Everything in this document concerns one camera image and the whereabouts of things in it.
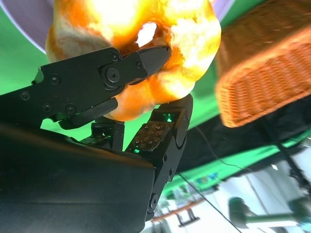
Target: orange bread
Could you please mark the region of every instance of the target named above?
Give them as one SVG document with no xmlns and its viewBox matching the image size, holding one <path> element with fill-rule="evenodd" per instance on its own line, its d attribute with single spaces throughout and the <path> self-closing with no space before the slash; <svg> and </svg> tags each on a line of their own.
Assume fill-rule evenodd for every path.
<svg viewBox="0 0 311 233">
<path fill-rule="evenodd" d="M 155 34 L 139 47 L 138 33 L 148 23 L 156 24 Z M 109 46 L 121 55 L 170 46 L 170 59 L 158 73 L 116 96 L 119 105 L 106 117 L 127 121 L 186 96 L 208 69 L 220 37 L 208 0 L 55 0 L 46 54 L 55 62 Z"/>
</svg>

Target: robotic hand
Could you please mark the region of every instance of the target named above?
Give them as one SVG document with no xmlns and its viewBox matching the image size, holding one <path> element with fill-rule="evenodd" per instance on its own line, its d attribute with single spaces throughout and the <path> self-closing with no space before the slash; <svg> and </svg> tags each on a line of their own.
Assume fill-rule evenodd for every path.
<svg viewBox="0 0 311 233">
<path fill-rule="evenodd" d="M 185 148 L 192 96 L 154 109 L 124 152 L 123 122 L 102 116 L 169 56 L 166 46 L 123 58 L 106 48 L 43 66 L 32 86 L 0 96 L 0 232 L 143 229 Z M 66 130 L 96 122 L 79 142 L 40 129 L 46 118 Z"/>
</svg>

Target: woven basket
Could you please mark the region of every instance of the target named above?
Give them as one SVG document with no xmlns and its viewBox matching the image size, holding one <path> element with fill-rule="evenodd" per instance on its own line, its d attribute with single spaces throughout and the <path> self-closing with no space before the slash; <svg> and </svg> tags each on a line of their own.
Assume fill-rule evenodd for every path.
<svg viewBox="0 0 311 233">
<path fill-rule="evenodd" d="M 268 0 L 225 28 L 216 55 L 224 125 L 238 127 L 311 94 L 311 0 Z"/>
</svg>

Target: orange object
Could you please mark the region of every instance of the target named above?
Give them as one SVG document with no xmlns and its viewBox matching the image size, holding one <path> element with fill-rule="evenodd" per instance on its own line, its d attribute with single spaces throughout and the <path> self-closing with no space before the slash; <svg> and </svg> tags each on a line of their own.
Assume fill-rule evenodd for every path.
<svg viewBox="0 0 311 233">
<path fill-rule="evenodd" d="M 228 127 L 310 95 L 311 1 L 264 2 L 224 30 L 216 59 L 216 96 Z"/>
<path fill-rule="evenodd" d="M 151 22 L 155 34 L 141 48 L 167 44 L 171 57 L 157 74 L 128 85 L 116 96 L 118 108 L 106 115 L 135 119 L 157 104 L 183 98 L 206 72 L 221 35 L 208 0 L 55 0 L 47 57 L 55 62 L 109 46 L 121 55 L 136 51 L 138 33 Z"/>
</svg>

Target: screw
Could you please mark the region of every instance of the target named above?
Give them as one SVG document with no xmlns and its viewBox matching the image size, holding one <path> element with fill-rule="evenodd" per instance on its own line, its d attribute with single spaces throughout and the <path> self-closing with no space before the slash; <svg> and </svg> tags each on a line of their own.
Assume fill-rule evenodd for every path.
<svg viewBox="0 0 311 233">
<path fill-rule="evenodd" d="M 150 199 L 150 202 L 149 202 L 150 212 L 155 210 L 158 200 L 159 200 L 159 196 L 153 193 L 152 198 Z"/>
<path fill-rule="evenodd" d="M 137 67 L 140 69 L 142 68 L 142 63 L 141 62 L 136 62 Z"/>
<path fill-rule="evenodd" d="M 53 85 L 58 85 L 58 84 L 60 83 L 60 78 L 59 78 L 59 76 L 58 76 L 57 74 L 52 74 L 52 75 L 50 76 L 50 82 L 51 82 L 51 84 L 53 84 Z"/>
<path fill-rule="evenodd" d="M 110 68 L 106 72 L 106 77 L 112 83 L 117 83 L 120 80 L 120 73 L 117 69 Z"/>
<path fill-rule="evenodd" d="M 49 113 L 49 112 L 52 110 L 52 107 L 51 107 L 51 105 L 49 105 L 48 103 L 46 103 L 46 104 L 43 105 L 42 110 L 43 110 L 45 113 Z"/>
<path fill-rule="evenodd" d="M 112 58 L 112 61 L 116 62 L 119 59 L 119 56 L 115 52 L 113 52 L 111 54 L 111 58 Z"/>
<path fill-rule="evenodd" d="M 66 106 L 66 113 L 67 113 L 67 114 L 72 115 L 72 114 L 75 114 L 76 111 L 77 111 L 77 108 L 76 108 L 76 106 L 74 106 L 73 104 L 68 104 L 68 105 Z"/>
<path fill-rule="evenodd" d="M 30 94 L 29 94 L 29 92 L 24 91 L 23 93 L 20 94 L 20 98 L 21 98 L 23 101 L 30 100 Z"/>
</svg>

